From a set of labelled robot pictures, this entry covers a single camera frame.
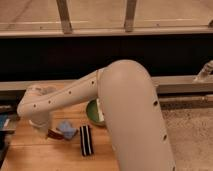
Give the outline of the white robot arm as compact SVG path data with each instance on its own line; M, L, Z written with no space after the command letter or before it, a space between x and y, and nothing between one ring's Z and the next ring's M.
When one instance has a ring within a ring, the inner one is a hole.
M17 113L46 132L52 111L93 99L100 101L120 171L176 171L156 88L136 61L115 61L56 91L31 85Z

